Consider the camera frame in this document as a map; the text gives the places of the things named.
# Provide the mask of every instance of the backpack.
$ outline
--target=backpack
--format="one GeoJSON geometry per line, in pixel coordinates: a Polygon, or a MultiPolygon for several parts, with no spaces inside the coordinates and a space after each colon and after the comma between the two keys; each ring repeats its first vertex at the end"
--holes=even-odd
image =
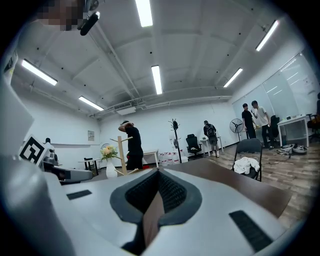
{"type": "Polygon", "coordinates": [[[216,136],[216,132],[211,124],[211,127],[209,127],[208,125],[205,125],[205,127],[208,128],[208,130],[206,130],[206,134],[208,135],[208,137],[213,137],[216,136]]]}

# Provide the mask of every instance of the hair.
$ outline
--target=hair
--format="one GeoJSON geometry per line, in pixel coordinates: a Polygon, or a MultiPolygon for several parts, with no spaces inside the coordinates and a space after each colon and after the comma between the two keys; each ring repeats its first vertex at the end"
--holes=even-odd
{"type": "Polygon", "coordinates": [[[129,121],[128,120],[124,120],[120,125],[123,125],[125,123],[128,123],[129,121]]]}

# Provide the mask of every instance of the wooden coat rack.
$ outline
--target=wooden coat rack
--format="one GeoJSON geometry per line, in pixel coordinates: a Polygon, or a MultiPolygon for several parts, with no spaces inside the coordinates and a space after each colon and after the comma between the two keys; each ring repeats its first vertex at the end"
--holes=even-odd
{"type": "Polygon", "coordinates": [[[119,147],[119,153],[120,153],[120,157],[118,156],[115,156],[115,158],[118,158],[121,160],[121,166],[122,166],[122,172],[121,171],[118,171],[117,169],[115,169],[116,172],[122,174],[122,175],[128,175],[128,174],[133,174],[134,172],[136,172],[137,170],[139,170],[138,168],[134,169],[133,171],[131,172],[127,172],[127,167],[126,167],[126,161],[125,161],[125,156],[124,156],[124,149],[122,147],[122,142],[124,141],[128,141],[128,140],[131,140],[133,137],[129,137],[129,138],[126,138],[124,140],[121,139],[121,136],[118,136],[118,140],[115,140],[115,139],[110,139],[114,142],[118,142],[118,147],[119,147]]]}

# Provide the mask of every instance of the black shirt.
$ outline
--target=black shirt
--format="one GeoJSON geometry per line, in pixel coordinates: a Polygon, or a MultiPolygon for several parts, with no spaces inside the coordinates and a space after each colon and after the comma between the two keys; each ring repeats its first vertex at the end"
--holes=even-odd
{"type": "Polygon", "coordinates": [[[205,135],[205,136],[208,136],[208,134],[207,134],[208,127],[207,127],[207,126],[210,127],[210,128],[212,127],[213,130],[216,131],[216,128],[215,128],[212,124],[207,123],[207,124],[203,127],[203,132],[204,132],[204,135],[205,135]]]}
{"type": "Polygon", "coordinates": [[[128,134],[129,137],[133,137],[132,139],[128,140],[128,156],[143,156],[144,152],[141,148],[141,138],[139,130],[136,127],[126,127],[125,132],[128,134]]]}
{"type": "Polygon", "coordinates": [[[244,119],[245,127],[253,128],[254,123],[252,122],[252,115],[248,110],[242,112],[242,118],[244,119]]]}

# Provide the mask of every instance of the white shirt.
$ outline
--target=white shirt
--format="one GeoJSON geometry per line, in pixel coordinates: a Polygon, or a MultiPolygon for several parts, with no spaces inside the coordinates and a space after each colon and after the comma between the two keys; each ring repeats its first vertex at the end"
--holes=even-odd
{"type": "Polygon", "coordinates": [[[260,126],[266,126],[268,125],[268,118],[267,118],[267,115],[266,115],[266,110],[263,106],[258,106],[258,109],[254,109],[254,114],[258,117],[256,120],[257,120],[257,123],[258,125],[260,126]]]}
{"type": "Polygon", "coordinates": [[[52,146],[49,142],[46,142],[46,143],[44,144],[44,147],[45,147],[46,149],[48,149],[48,151],[47,151],[47,153],[46,153],[46,156],[47,156],[47,157],[50,157],[50,150],[55,150],[55,147],[52,146]]]}

